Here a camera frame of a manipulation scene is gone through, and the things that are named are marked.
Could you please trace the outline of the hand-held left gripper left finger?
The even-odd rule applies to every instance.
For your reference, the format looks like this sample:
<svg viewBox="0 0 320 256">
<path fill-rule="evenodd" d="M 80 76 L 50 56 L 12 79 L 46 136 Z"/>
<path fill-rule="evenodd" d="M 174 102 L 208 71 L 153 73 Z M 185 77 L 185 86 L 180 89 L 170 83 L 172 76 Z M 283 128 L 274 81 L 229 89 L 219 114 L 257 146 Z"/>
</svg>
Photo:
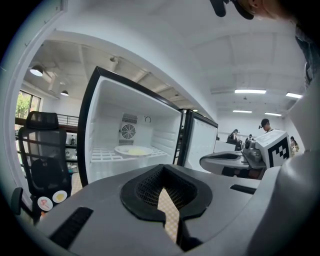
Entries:
<svg viewBox="0 0 320 256">
<path fill-rule="evenodd" d="M 161 222 L 144 221 L 122 204 L 120 192 L 129 180 L 150 166 L 92 182 L 55 206 L 37 224 L 50 237 L 79 207 L 92 214 L 69 247 L 70 252 L 180 252 Z"/>
</svg>

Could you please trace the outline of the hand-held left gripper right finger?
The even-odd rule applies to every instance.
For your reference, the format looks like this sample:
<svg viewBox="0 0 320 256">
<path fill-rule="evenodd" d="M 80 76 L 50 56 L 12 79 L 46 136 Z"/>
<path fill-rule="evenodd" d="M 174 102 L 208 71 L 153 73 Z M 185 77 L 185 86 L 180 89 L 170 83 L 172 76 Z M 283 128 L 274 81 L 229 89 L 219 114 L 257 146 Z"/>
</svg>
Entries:
<svg viewBox="0 0 320 256">
<path fill-rule="evenodd" d="M 257 189 L 260 181 L 239 177 L 217 175 L 174 165 L 179 171 L 206 183 L 212 191 L 212 201 L 202 216 L 185 221 L 191 237 L 207 242 L 222 231 L 246 206 L 250 193 L 232 189 L 239 185 Z"/>
</svg>

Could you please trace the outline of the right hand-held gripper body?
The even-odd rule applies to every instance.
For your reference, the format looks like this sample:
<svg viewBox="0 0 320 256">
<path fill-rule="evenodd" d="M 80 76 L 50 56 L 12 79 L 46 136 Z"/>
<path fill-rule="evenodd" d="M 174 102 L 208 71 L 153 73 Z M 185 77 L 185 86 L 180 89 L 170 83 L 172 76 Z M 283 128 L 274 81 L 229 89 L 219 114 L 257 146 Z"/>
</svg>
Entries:
<svg viewBox="0 0 320 256">
<path fill-rule="evenodd" d="M 290 158 L 288 133 L 272 130 L 254 140 L 247 140 L 242 150 L 251 169 L 269 169 L 282 166 Z"/>
</svg>

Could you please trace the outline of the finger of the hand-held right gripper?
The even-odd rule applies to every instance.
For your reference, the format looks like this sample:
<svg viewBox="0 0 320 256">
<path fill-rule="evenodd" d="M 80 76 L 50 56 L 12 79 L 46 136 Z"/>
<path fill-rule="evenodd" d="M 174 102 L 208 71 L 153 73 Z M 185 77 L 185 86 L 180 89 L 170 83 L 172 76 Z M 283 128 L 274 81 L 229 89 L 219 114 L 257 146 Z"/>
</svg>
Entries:
<svg viewBox="0 0 320 256">
<path fill-rule="evenodd" d="M 208 155 L 209 157 L 241 157 L 243 153 L 241 151 L 221 151 L 214 152 Z"/>
<path fill-rule="evenodd" d="M 199 160 L 200 166 L 213 174 L 222 174 L 224 168 L 242 170 L 247 168 L 247 161 L 242 155 L 210 154 Z"/>
</svg>

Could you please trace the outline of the large white plate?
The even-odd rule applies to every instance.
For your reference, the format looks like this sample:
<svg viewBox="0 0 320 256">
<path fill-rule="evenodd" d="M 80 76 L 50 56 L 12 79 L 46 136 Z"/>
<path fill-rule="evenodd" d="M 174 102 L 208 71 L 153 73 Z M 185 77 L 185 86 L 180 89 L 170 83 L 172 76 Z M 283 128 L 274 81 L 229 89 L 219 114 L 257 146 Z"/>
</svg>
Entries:
<svg viewBox="0 0 320 256">
<path fill-rule="evenodd" d="M 131 148 L 140 148 L 146 151 L 145 155 L 131 155 L 128 154 L 127 151 Z M 144 147 L 144 146 L 136 146 L 136 145 L 120 145 L 120 146 L 116 146 L 114 148 L 114 150 L 122 155 L 125 156 L 132 156 L 132 157 L 146 157 L 146 156 L 150 156 L 153 153 L 153 150 L 151 148 L 148 147 Z"/>
</svg>

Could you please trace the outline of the pale yellow cheese slice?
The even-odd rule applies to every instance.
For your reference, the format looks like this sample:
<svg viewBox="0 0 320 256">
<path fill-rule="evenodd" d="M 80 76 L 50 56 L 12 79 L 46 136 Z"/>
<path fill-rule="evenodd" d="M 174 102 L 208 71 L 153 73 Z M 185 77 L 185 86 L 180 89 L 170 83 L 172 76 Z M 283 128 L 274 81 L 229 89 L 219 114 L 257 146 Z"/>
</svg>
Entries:
<svg viewBox="0 0 320 256">
<path fill-rule="evenodd" d="M 130 155 L 140 156 L 140 155 L 145 155 L 147 152 L 144 149 L 135 147 L 135 148 L 130 148 L 127 151 L 127 153 L 130 154 Z"/>
</svg>

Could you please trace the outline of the black mini fridge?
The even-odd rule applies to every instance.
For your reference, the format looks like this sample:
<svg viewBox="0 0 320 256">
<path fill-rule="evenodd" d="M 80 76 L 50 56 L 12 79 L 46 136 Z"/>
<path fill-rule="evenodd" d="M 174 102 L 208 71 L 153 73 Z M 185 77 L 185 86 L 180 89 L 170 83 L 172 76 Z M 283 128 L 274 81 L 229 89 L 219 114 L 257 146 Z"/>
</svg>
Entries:
<svg viewBox="0 0 320 256">
<path fill-rule="evenodd" d="M 152 90 L 96 67 L 86 87 L 78 119 L 77 160 L 81 184 L 135 169 L 174 164 L 201 171 L 200 159 L 215 149 L 218 125 L 181 109 Z M 154 147 L 167 156 L 91 162 L 94 148 Z"/>
</svg>

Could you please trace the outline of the small white plate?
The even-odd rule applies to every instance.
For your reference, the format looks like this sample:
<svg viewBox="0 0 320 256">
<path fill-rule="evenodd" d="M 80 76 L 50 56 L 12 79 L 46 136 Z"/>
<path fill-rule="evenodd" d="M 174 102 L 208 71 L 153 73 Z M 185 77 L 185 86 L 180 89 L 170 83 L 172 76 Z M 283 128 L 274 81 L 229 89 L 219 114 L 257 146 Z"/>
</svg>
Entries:
<svg viewBox="0 0 320 256">
<path fill-rule="evenodd" d="M 45 208 L 41 205 L 41 199 L 46 199 L 48 201 L 48 204 L 49 204 L 49 208 Z M 53 208 L 53 202 L 51 199 L 49 199 L 48 197 L 46 196 L 41 196 L 37 199 L 37 205 L 38 207 L 42 210 L 42 211 L 45 211 L 45 212 L 48 212 L 50 211 L 52 208 Z"/>
<path fill-rule="evenodd" d="M 63 201 L 57 201 L 56 200 L 56 195 L 57 194 L 64 194 L 64 196 L 65 196 L 65 199 L 68 197 L 68 194 L 67 194 L 67 192 L 66 191 L 64 191 L 64 190 L 59 190 L 59 191 L 57 191 L 57 192 L 55 192 L 54 194 L 53 194 L 53 196 L 52 196 L 52 200 L 53 200 L 53 202 L 55 202 L 55 203 L 57 203 L 57 204 L 59 204 L 59 203 L 61 203 L 61 202 L 63 202 Z"/>
</svg>

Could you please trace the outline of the black mesh office chair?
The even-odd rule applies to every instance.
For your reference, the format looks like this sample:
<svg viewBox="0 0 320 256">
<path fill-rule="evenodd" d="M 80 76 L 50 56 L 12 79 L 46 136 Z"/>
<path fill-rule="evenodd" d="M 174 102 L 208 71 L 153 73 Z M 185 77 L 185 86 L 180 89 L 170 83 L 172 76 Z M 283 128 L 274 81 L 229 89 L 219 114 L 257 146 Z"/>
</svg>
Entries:
<svg viewBox="0 0 320 256">
<path fill-rule="evenodd" d="M 25 212 L 37 224 L 43 218 L 41 212 L 49 212 L 39 208 L 39 197 L 47 197 L 53 202 L 54 193 L 60 190 L 70 197 L 72 180 L 66 162 L 66 139 L 67 132 L 59 126 L 56 113 L 32 111 L 28 114 L 25 125 L 18 131 L 18 145 L 31 206 L 23 202 L 23 188 L 17 187 L 10 202 L 15 215 Z"/>
</svg>

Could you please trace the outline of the black metal railing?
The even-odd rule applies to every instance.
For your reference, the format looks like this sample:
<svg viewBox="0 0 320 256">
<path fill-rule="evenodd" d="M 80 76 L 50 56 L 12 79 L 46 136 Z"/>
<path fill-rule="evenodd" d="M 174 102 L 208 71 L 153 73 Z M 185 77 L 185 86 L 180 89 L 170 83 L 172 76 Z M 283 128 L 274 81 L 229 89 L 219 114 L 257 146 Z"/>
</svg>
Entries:
<svg viewBox="0 0 320 256">
<path fill-rule="evenodd" d="M 65 130 L 68 130 L 70 133 L 77 132 L 79 118 L 77 116 L 70 116 L 64 114 L 57 114 L 58 123 L 60 127 L 63 127 Z M 26 123 L 25 118 L 15 118 L 14 130 L 17 131 L 23 127 Z"/>
</svg>

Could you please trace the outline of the window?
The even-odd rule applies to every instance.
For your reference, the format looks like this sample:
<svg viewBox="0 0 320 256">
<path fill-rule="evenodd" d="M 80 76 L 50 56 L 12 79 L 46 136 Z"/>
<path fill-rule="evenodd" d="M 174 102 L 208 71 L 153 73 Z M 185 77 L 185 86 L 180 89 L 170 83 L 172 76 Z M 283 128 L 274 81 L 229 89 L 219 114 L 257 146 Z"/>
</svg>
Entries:
<svg viewBox="0 0 320 256">
<path fill-rule="evenodd" d="M 30 112 L 39 110 L 40 103 L 40 97 L 20 90 L 17 98 L 15 117 L 26 119 Z"/>
</svg>

